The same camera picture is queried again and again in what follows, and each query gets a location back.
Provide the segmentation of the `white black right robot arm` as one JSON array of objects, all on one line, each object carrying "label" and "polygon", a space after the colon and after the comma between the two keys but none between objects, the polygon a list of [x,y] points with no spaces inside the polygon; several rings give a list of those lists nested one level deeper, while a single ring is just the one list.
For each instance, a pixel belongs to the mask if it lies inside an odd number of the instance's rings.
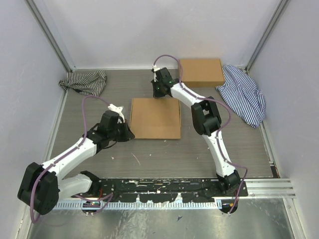
[{"label": "white black right robot arm", "polygon": [[195,131],[201,135],[208,145],[213,157],[218,187],[224,196],[231,196],[240,190],[242,180],[228,152],[221,134],[221,116],[213,97],[205,98],[189,89],[179,79],[173,79],[167,68],[153,66],[153,97],[170,96],[188,106],[191,110]]}]

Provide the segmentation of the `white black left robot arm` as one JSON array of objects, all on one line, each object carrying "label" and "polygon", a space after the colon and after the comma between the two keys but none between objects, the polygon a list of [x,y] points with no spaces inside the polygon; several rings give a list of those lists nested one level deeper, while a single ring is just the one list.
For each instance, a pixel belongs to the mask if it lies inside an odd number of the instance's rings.
[{"label": "white black left robot arm", "polygon": [[96,175],[88,171],[71,178],[66,178],[66,175],[101,150],[134,137],[122,107],[110,106],[103,113],[101,121],[69,149],[45,163],[33,162],[27,166],[17,193],[18,199],[40,215],[46,215],[60,200],[78,194],[86,194],[90,198],[97,196],[101,183]]}]

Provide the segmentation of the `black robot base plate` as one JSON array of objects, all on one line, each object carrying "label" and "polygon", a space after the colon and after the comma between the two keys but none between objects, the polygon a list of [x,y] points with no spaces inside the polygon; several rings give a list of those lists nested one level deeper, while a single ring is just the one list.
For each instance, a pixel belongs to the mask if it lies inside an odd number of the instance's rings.
[{"label": "black robot base plate", "polygon": [[172,203],[181,197],[183,203],[214,202],[215,197],[234,197],[238,187],[222,192],[217,179],[211,178],[108,178],[101,179],[93,194],[84,198],[102,198],[112,194],[112,202]]}]

